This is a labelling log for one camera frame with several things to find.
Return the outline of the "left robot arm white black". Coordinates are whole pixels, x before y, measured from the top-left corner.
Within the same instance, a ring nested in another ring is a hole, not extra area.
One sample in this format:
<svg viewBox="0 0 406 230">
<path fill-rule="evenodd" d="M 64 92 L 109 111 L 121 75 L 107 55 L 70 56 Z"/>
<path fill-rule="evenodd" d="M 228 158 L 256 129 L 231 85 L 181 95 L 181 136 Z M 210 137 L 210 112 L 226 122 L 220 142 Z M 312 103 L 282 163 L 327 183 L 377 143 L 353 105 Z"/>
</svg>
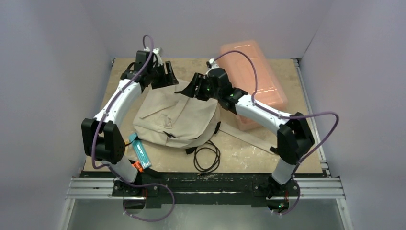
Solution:
<svg viewBox="0 0 406 230">
<path fill-rule="evenodd" d="M 125 156 L 125 142 L 119 127 L 132 103 L 150 86 L 152 89 L 178 84 L 170 61 L 163 62 L 161 48 L 145 48 L 136 53 L 121 74 L 116 90 L 107 104 L 81 123 L 84 151 L 95 169 L 108 167 L 131 196 L 142 192 L 139 170 Z"/>
</svg>

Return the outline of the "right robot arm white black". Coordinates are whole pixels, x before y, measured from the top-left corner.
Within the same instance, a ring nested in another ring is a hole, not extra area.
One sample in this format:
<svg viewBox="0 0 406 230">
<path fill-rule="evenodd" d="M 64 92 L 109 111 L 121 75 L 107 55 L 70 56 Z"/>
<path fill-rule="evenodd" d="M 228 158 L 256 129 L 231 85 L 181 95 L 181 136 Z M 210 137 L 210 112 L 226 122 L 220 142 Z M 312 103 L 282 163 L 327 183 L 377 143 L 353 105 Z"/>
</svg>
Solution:
<svg viewBox="0 0 406 230">
<path fill-rule="evenodd" d="M 280 159 L 271 174 L 269 189 L 275 195 L 287 190 L 287 182 L 299 160 L 315 143 L 303 114 L 291 115 L 257 102 L 248 92 L 233 87 L 222 68 L 211 69 L 205 75 L 195 73 L 191 82 L 179 93 L 201 101 L 216 99 L 223 109 L 247 117 L 275 134 L 277 146 L 270 150 Z"/>
</svg>

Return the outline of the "beige backpack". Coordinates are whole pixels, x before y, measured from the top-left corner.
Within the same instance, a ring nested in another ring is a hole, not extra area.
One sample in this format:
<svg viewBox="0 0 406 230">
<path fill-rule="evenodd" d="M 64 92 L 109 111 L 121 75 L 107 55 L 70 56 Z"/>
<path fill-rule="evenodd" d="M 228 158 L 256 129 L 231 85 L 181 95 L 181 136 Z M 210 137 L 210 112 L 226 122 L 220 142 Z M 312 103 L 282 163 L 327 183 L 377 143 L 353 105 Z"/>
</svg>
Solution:
<svg viewBox="0 0 406 230">
<path fill-rule="evenodd" d="M 222 131 L 270 151 L 264 140 L 221 121 L 216 100 L 200 101 L 177 93 L 187 85 L 188 82 L 180 80 L 177 85 L 148 91 L 133 120 L 141 140 L 191 152 Z"/>
</svg>

